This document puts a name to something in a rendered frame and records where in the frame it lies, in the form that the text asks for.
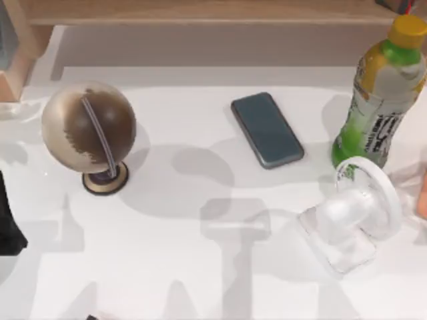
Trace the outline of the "dark grey smartphone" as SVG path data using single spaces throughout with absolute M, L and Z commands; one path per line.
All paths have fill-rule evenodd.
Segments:
M 302 144 L 269 93 L 235 99 L 231 110 L 264 169 L 303 159 L 305 151 Z

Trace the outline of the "brown and beige globe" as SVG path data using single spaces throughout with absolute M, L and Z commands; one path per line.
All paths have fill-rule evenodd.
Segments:
M 51 96 L 41 115 L 48 152 L 81 174 L 94 195 L 120 191 L 129 179 L 124 159 L 135 143 L 137 121 L 126 96 L 98 81 L 66 86 Z

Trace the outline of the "pale wooden shelf unit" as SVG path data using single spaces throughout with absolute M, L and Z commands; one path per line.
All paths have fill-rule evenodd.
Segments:
M 0 0 L 29 85 L 347 85 L 396 14 L 376 0 Z

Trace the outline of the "white desk fan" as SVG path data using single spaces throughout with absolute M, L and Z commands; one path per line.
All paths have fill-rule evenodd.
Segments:
M 391 180 L 367 158 L 341 162 L 334 186 L 336 192 L 301 213 L 298 223 L 320 263 L 342 277 L 375 258 L 377 242 L 399 231 L 403 212 Z

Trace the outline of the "green bottle with yellow cap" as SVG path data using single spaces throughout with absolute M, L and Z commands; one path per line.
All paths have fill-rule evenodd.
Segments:
M 426 35 L 425 20 L 399 15 L 387 38 L 360 58 L 348 115 L 332 145 L 334 166 L 355 156 L 385 166 L 392 138 L 426 82 Z

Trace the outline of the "salmon-coloured object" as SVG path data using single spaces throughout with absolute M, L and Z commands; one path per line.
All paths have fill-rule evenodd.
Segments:
M 422 186 L 416 204 L 416 212 L 421 218 L 427 220 L 427 171 L 422 180 Z

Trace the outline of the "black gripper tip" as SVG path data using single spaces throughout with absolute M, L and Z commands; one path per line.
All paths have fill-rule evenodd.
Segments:
M 0 256 L 18 256 L 27 245 L 28 240 L 13 218 L 3 173 L 0 171 Z

